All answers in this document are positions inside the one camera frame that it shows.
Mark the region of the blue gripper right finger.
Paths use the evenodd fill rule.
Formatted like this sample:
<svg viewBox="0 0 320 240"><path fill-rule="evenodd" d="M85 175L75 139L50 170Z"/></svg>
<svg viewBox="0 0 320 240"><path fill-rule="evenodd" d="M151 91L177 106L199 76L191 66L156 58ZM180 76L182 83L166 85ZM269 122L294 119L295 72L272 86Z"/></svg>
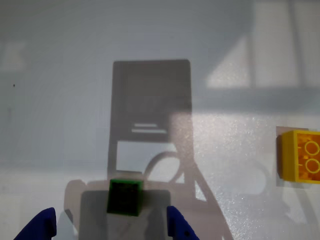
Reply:
<svg viewBox="0 0 320 240"><path fill-rule="evenodd" d="M173 240L199 240L181 212L174 206L166 208L167 234Z"/></svg>

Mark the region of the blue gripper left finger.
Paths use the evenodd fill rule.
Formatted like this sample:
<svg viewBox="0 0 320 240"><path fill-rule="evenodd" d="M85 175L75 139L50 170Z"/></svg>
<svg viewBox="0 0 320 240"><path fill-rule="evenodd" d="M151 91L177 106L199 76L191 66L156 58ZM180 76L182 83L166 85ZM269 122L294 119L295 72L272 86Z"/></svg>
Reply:
<svg viewBox="0 0 320 240"><path fill-rule="evenodd" d="M51 240L56 235L56 211L53 207L50 207L38 213L14 240Z"/></svg>

